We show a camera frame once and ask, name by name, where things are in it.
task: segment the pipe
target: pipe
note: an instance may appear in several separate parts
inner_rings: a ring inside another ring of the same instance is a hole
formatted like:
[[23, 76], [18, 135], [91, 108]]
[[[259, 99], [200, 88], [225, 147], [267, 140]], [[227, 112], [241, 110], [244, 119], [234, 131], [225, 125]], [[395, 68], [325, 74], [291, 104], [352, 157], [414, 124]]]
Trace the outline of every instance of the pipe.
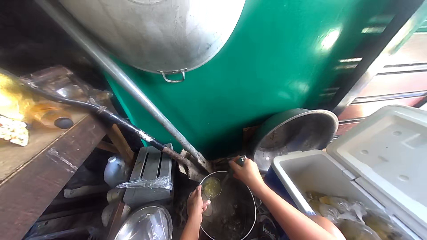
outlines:
[[88, 37], [74, 19], [67, 15], [53, 2], [47, 0], [36, 0], [36, 3], [70, 36], [74, 39], [92, 58], [107, 71], [129, 94], [131, 94], [174, 138], [182, 147], [197, 159], [198, 165], [205, 168], [209, 173], [213, 172], [210, 163], [199, 153], [188, 140], [176, 129], [176, 127], [163, 115], [153, 102], [136, 86], [123, 70]]

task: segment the metal basin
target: metal basin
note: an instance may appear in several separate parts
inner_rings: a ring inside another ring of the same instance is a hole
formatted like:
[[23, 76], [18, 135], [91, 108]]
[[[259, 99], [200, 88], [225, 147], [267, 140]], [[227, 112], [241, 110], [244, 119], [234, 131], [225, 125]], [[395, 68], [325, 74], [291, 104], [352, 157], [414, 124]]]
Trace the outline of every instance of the metal basin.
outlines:
[[251, 157], [262, 174], [277, 156], [294, 151], [324, 149], [338, 129], [338, 118], [328, 110], [291, 109], [273, 115], [257, 129]]
[[245, 0], [60, 2], [124, 62], [168, 74], [213, 58], [233, 32]]
[[[210, 177], [221, 182], [228, 174], [219, 171], [209, 174], [200, 184]], [[250, 189], [233, 177], [221, 185], [221, 193], [211, 198], [211, 205], [203, 214], [200, 225], [202, 231], [211, 239], [241, 240], [249, 235], [256, 220], [256, 206]]]

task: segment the cooler box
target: cooler box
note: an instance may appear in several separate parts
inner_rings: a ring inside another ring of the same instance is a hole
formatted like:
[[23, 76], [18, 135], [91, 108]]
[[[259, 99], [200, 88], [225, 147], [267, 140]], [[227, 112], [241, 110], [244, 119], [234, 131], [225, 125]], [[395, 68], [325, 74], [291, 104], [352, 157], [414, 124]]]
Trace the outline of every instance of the cooler box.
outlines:
[[427, 111], [386, 106], [326, 148], [274, 158], [265, 181], [300, 211], [305, 192], [346, 196], [385, 210], [413, 239], [427, 240]]

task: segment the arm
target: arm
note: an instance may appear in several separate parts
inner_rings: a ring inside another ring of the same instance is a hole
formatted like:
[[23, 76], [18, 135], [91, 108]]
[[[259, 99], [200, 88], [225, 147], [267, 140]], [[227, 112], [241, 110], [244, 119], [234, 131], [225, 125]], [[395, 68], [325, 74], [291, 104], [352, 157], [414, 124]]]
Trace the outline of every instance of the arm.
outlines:
[[197, 186], [187, 200], [188, 220], [179, 238], [180, 240], [199, 239], [200, 224], [203, 219], [202, 213], [208, 208], [210, 203], [210, 200], [203, 202], [202, 186]]
[[230, 161], [234, 177], [245, 183], [259, 198], [280, 224], [291, 240], [335, 240], [335, 236], [317, 225], [310, 218], [283, 200], [263, 181], [258, 166], [246, 159], [243, 167]]

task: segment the cooler lid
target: cooler lid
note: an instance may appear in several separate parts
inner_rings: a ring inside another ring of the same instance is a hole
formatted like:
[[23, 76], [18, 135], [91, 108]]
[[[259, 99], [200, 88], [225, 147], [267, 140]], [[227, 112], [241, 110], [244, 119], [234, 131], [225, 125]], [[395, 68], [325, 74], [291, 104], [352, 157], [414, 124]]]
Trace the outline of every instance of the cooler lid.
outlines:
[[383, 107], [329, 144], [326, 152], [390, 213], [427, 239], [427, 111]]

